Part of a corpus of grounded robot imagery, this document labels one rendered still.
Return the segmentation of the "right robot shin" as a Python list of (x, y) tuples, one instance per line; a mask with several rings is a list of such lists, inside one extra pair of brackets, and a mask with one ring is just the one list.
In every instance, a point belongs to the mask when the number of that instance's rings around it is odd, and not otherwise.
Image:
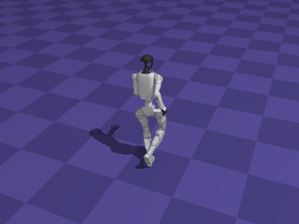
[(153, 139), (153, 141), (152, 141), (152, 143), (151, 143), (151, 147), (150, 147), (150, 149), (149, 149), (149, 151), (148, 151), (148, 154), (149, 154), (149, 156), (151, 157), (151, 155), (153, 154), (153, 152), (155, 151), (155, 149), (159, 146), (159, 144), (161, 143), (161, 141), (162, 141), (162, 139), (163, 139), (163, 137), (164, 137), (164, 134), (165, 134), (165, 131), (162, 131), (161, 133), (160, 133), (160, 135), (159, 136), (156, 136), (155, 135), (155, 137), (154, 137), (154, 139)]

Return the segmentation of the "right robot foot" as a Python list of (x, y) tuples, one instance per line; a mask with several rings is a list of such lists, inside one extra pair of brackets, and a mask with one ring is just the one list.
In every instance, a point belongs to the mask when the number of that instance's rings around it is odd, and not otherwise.
[(151, 160), (149, 154), (144, 155), (144, 161), (146, 164), (151, 165)]

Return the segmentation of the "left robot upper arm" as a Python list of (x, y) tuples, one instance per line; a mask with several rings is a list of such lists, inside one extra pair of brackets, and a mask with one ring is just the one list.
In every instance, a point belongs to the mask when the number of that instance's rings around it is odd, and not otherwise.
[(132, 75), (134, 95), (139, 95), (138, 88), (137, 88), (137, 74), (138, 73), (134, 73)]

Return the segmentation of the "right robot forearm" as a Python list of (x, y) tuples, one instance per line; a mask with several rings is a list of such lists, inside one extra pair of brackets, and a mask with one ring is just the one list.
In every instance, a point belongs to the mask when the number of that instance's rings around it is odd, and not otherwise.
[(167, 108), (164, 106), (164, 104), (162, 102), (162, 97), (161, 97), (160, 92), (158, 93), (158, 98), (156, 99), (156, 102), (157, 102), (158, 108), (165, 112)]

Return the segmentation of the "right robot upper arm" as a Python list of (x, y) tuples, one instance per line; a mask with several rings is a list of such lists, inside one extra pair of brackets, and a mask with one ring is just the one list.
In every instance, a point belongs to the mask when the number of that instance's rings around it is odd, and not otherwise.
[(154, 86), (154, 93), (152, 96), (153, 98), (158, 98), (158, 93), (161, 89), (163, 77), (159, 74), (154, 74), (154, 79), (155, 79), (155, 86)]

